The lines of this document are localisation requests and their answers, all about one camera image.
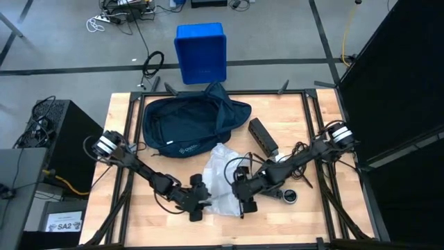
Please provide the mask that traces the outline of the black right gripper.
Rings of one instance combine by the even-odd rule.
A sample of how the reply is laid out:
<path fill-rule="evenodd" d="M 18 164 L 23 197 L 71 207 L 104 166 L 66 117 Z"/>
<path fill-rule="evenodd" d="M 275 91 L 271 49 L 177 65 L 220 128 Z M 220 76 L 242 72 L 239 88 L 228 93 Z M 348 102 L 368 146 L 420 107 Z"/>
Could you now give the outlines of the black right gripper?
<path fill-rule="evenodd" d="M 257 212 L 254 196 L 269 187 L 264 170 L 258 171 L 250 178 L 248 178 L 249 173 L 249 169 L 243 166 L 233 172 L 234 181 L 231 186 L 234 196 L 239 200 L 241 214 Z"/>

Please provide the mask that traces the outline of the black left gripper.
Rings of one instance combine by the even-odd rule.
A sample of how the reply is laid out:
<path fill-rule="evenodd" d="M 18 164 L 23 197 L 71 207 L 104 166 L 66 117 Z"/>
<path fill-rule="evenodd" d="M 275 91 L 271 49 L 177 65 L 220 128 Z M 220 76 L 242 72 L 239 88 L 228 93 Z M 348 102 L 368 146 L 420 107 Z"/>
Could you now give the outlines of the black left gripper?
<path fill-rule="evenodd" d="M 189 221 L 199 222 L 203 219 L 203 208 L 210 207 L 212 203 L 206 202 L 202 205 L 200 201 L 211 198 L 210 193 L 204 195 L 204 183 L 201 174 L 194 174 L 190 177 L 191 187 L 176 186 L 173 191 L 173 201 L 176 208 L 182 212 L 189 213 Z"/>

